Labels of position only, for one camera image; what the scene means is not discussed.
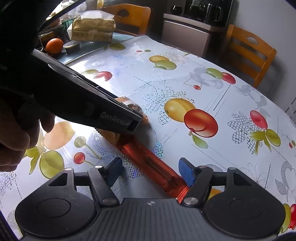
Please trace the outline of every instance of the chair backrest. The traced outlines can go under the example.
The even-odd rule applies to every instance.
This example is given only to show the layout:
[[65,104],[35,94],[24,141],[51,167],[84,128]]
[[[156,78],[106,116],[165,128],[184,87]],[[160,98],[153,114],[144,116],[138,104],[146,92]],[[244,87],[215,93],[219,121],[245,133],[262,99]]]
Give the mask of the chair backrest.
[[[243,44],[247,45],[248,48],[233,42],[233,39],[239,40]],[[258,69],[260,70],[258,71],[249,64],[239,60],[238,58],[234,58],[233,56],[228,55],[227,58],[225,58],[239,71],[252,77],[254,79],[253,87],[257,88],[265,73],[269,69],[269,66],[276,55],[276,50],[255,34],[238,28],[232,24],[228,27],[224,44],[224,50],[227,49],[230,52],[236,52],[259,67]]]
[[[119,16],[118,13],[122,10],[127,11],[128,16],[126,17]],[[151,13],[150,8],[136,6],[132,4],[118,4],[118,5],[113,5],[109,7],[104,7],[102,11],[113,14],[114,20],[116,23],[122,23],[122,24],[139,27],[138,35],[146,34],[150,13]],[[117,30],[117,32],[137,36],[136,34],[129,33],[126,31]]]

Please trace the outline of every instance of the red plastic wrapper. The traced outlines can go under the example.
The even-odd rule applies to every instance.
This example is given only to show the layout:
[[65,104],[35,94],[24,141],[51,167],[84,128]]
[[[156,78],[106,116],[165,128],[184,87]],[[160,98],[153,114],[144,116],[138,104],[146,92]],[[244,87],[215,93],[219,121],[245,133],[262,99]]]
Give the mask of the red plastic wrapper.
[[134,136],[121,138],[116,147],[171,197],[181,202],[189,187],[173,169],[145,148]]

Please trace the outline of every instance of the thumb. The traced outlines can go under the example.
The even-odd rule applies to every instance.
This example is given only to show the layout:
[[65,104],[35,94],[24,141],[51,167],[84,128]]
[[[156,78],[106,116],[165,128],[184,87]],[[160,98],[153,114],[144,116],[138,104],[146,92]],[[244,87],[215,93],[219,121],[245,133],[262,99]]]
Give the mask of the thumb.
[[0,98],[0,143],[11,150],[26,150],[30,137],[17,124],[11,108]]

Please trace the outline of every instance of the cabinet door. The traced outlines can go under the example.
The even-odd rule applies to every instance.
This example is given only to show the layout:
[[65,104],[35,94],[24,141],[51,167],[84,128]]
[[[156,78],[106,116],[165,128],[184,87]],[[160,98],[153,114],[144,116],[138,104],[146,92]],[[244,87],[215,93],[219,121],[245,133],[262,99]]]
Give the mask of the cabinet door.
[[210,35],[183,24],[164,21],[161,42],[166,45],[204,57]]

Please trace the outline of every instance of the black cup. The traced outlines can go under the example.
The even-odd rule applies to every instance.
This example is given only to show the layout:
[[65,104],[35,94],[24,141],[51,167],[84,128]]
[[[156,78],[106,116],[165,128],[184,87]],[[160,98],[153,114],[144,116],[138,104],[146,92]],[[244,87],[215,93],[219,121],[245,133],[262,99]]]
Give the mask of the black cup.
[[176,5],[173,5],[172,8],[170,9],[170,12],[174,15],[181,15],[182,13],[182,7],[181,6],[176,6]]

